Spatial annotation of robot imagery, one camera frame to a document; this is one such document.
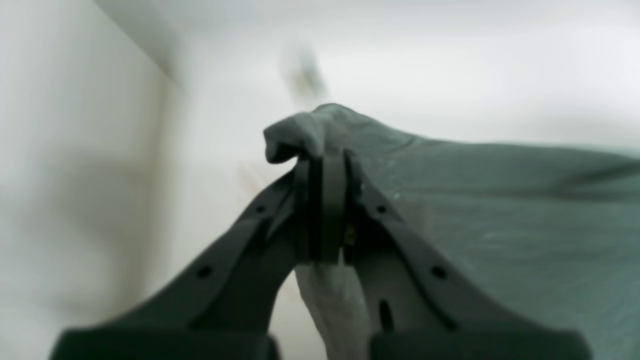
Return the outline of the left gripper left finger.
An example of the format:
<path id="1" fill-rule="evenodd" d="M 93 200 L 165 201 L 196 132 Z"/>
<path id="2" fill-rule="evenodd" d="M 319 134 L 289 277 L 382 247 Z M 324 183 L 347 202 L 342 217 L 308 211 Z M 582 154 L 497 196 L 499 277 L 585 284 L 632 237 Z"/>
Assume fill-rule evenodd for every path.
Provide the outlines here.
<path id="1" fill-rule="evenodd" d="M 266 187 L 174 280 L 134 309 L 67 330 L 53 360 L 279 360 L 269 326 L 294 267 L 310 259 L 308 205 L 316 163 Z"/>

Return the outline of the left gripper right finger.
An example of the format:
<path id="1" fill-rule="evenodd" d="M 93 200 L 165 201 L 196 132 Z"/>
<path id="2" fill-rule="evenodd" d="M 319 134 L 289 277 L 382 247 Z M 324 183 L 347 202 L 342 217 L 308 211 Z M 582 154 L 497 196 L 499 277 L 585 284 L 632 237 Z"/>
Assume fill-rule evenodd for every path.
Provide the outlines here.
<path id="1" fill-rule="evenodd" d="M 484 294 L 403 221 L 350 153 L 320 160 L 320 260 L 355 268 L 371 360 L 590 360 L 573 330 L 541 326 Z"/>

